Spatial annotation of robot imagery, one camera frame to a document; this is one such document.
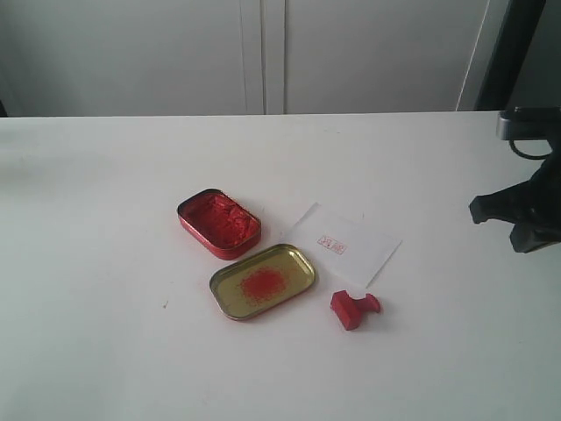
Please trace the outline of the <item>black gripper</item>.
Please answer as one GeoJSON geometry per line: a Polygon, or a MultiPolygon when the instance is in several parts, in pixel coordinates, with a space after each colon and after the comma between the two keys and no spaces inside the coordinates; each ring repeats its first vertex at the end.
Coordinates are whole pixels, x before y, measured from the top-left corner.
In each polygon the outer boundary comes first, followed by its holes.
{"type": "Polygon", "coordinates": [[[476,196],[469,204],[474,224],[489,219],[514,224],[509,234],[516,253],[532,253],[560,243],[560,145],[550,152],[531,155],[542,161],[529,182],[521,182],[488,195],[476,196]]]}

